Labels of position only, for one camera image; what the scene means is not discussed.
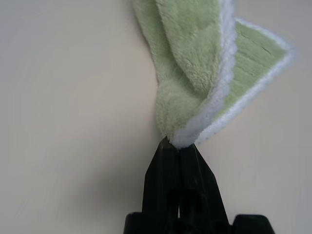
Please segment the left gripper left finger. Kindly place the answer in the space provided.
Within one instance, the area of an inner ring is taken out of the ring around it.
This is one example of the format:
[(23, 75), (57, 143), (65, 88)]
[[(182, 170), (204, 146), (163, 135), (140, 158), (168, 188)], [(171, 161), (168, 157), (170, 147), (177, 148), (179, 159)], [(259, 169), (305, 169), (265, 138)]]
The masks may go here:
[(180, 165), (177, 149), (165, 137), (159, 143), (144, 180), (142, 212), (178, 217)]

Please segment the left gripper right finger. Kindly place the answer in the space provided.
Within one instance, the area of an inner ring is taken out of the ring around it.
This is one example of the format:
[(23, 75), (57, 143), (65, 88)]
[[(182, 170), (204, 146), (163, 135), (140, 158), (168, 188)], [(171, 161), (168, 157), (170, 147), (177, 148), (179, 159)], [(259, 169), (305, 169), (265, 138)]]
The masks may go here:
[(179, 151), (183, 188), (191, 194), (195, 218), (203, 216), (208, 224), (228, 224), (228, 218), (212, 170), (194, 144)]

